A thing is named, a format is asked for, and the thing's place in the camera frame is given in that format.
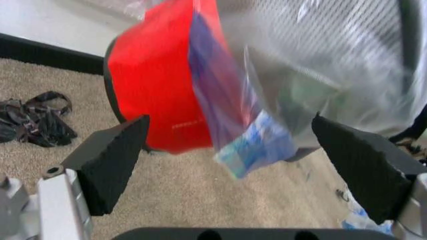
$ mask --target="beige carpet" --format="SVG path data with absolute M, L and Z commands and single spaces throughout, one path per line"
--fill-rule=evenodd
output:
M 0 144 L 0 171 L 34 192 L 43 169 L 61 162 L 92 132 L 118 124 L 101 76 L 0 59 L 0 100 L 54 90 L 69 96 L 64 120 L 79 137 L 69 146 Z M 211 149 L 181 155 L 141 153 L 111 215 L 94 218 L 94 240 L 138 227 L 338 228 L 347 215 L 335 196 L 344 183 L 321 150 L 233 180 Z

